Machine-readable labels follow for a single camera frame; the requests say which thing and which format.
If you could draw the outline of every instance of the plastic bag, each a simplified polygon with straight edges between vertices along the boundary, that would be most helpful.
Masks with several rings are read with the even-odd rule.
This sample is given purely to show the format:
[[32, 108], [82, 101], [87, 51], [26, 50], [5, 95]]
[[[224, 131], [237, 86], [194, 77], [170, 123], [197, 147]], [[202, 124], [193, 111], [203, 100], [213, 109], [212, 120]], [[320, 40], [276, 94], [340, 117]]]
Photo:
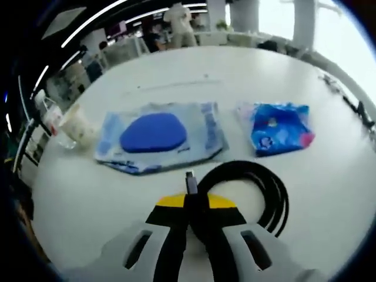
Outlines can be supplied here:
[[[120, 137], [132, 122], [151, 113], [174, 114], [187, 130], [187, 139], [166, 152], [129, 153]], [[228, 145], [217, 119], [217, 103], [147, 104], [130, 112], [108, 113], [94, 158], [104, 165], [130, 174], [155, 173], [207, 161]]]
[[307, 105], [240, 103], [236, 111], [257, 156], [304, 149], [315, 137]]

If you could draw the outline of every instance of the clear plastic container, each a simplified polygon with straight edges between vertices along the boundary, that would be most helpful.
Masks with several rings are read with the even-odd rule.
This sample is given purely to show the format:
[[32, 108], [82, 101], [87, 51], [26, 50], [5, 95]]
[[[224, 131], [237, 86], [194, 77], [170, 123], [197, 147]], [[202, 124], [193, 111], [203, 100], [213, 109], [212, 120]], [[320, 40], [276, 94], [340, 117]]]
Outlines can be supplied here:
[[56, 136], [58, 143], [65, 149], [73, 149], [76, 146], [76, 142], [59, 128], [63, 113], [56, 102], [43, 95], [36, 99], [36, 106], [42, 115], [43, 123], [51, 131], [52, 135]]

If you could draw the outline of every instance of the blue patterned package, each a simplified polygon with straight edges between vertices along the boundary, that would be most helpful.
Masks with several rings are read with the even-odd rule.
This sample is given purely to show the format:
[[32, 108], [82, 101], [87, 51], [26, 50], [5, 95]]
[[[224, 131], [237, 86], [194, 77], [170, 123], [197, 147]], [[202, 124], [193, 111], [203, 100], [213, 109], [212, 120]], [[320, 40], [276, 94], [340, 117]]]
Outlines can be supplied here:
[[257, 156], [304, 149], [315, 137], [308, 126], [306, 105], [242, 103], [237, 113]]

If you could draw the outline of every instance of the white pillar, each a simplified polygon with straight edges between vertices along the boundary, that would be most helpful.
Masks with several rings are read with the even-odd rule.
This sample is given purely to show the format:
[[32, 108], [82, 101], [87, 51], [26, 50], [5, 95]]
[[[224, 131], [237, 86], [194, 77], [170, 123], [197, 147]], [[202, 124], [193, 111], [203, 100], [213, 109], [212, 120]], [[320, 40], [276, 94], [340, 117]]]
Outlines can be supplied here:
[[209, 12], [210, 30], [216, 31], [218, 21], [226, 19], [226, 13], [224, 11], [226, 0], [207, 0], [206, 2], [207, 10]]
[[259, 0], [239, 0], [230, 4], [231, 26], [237, 32], [259, 31]]
[[295, 3], [293, 42], [297, 46], [313, 48], [316, 23], [316, 0], [298, 0]]

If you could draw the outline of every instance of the white shirt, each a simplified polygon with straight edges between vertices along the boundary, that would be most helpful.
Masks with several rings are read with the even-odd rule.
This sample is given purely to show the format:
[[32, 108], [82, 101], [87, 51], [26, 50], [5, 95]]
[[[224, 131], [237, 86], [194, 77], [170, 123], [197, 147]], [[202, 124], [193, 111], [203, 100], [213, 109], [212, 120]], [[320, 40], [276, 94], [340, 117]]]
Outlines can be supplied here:
[[172, 32], [175, 34], [193, 32], [189, 21], [192, 16], [190, 10], [185, 8], [182, 3], [174, 4], [167, 12], [164, 13], [163, 20], [171, 22]]

